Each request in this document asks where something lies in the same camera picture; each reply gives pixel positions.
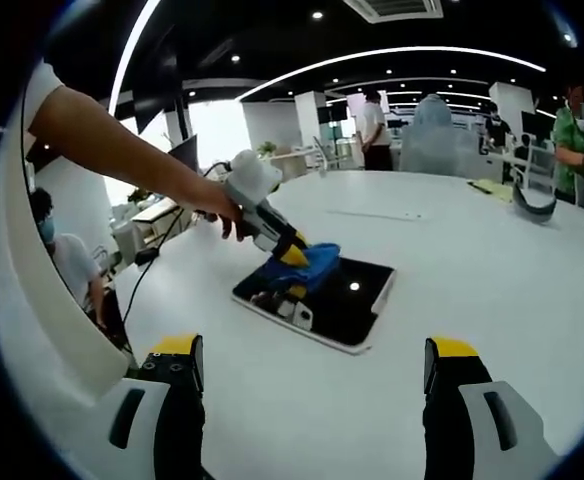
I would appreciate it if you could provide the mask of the person's left hand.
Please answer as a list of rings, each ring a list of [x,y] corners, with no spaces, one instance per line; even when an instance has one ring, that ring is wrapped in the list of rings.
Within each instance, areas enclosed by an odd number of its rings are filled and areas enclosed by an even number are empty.
[[[212,182],[204,185],[196,194],[194,204],[206,215],[215,215],[221,220],[224,239],[228,239],[230,234],[234,233],[238,242],[244,240],[241,228],[242,210],[227,196],[220,184]]]

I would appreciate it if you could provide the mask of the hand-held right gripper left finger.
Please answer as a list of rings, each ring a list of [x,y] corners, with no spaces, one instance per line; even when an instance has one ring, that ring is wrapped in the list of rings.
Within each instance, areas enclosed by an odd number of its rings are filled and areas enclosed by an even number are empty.
[[[85,479],[203,479],[203,393],[203,337],[166,337],[83,416],[68,457]]]

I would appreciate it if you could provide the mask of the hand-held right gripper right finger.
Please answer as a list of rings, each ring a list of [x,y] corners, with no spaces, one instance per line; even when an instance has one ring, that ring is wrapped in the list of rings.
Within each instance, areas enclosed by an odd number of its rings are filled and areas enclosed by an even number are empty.
[[[424,347],[426,479],[543,479],[559,456],[541,416],[466,342]]]

